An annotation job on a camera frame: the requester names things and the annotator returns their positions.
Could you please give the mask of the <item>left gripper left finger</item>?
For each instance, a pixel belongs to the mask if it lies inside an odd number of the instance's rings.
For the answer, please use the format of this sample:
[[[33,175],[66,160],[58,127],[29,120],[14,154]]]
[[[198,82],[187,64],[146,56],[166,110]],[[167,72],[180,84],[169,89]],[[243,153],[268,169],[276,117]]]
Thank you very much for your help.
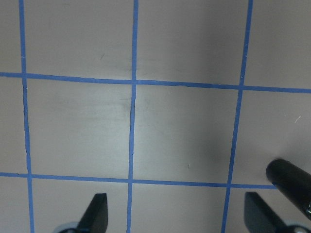
[[[76,229],[80,233],[105,233],[107,227],[107,194],[95,194]]]

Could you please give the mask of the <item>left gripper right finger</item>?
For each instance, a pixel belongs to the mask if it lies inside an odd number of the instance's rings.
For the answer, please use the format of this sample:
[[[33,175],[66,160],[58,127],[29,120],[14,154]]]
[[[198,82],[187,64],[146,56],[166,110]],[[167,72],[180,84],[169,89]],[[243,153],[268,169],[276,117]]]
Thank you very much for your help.
[[[291,228],[256,192],[245,193],[243,218],[250,233],[291,232]]]

